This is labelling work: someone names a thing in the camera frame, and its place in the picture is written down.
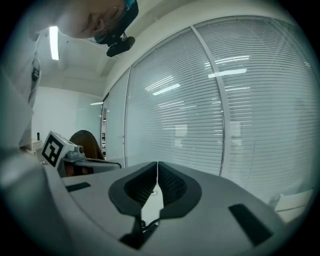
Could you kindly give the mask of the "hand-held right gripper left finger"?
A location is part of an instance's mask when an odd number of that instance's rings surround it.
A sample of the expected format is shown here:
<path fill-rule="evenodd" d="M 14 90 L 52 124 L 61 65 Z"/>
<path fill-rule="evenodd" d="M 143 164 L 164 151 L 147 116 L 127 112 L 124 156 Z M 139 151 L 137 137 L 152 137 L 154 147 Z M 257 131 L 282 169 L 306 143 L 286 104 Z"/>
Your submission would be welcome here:
<path fill-rule="evenodd" d="M 112 183 L 108 195 L 121 214 L 141 217 L 141 210 L 157 184 L 157 168 L 156 161 L 136 165 L 132 173 Z"/>

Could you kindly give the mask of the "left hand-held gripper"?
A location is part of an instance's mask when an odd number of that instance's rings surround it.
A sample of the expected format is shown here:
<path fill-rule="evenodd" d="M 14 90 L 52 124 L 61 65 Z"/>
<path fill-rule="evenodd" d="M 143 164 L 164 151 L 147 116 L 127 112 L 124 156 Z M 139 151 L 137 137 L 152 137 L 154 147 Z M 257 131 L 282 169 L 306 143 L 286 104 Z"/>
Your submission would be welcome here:
<path fill-rule="evenodd" d="M 70 139 L 50 131 L 41 154 L 62 178 L 122 168 L 120 163 L 104 159 L 97 140 L 87 130 L 76 132 Z"/>

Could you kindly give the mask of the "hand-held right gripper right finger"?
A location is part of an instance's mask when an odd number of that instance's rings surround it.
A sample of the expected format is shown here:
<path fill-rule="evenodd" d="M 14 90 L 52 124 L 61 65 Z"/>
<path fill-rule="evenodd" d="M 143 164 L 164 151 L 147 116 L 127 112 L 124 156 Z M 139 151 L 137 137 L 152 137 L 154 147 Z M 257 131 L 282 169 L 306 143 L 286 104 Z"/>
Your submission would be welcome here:
<path fill-rule="evenodd" d="M 183 218 L 192 211 L 202 197 L 202 188 L 188 171 L 178 164 L 159 161 L 157 182 L 162 192 L 161 220 Z"/>

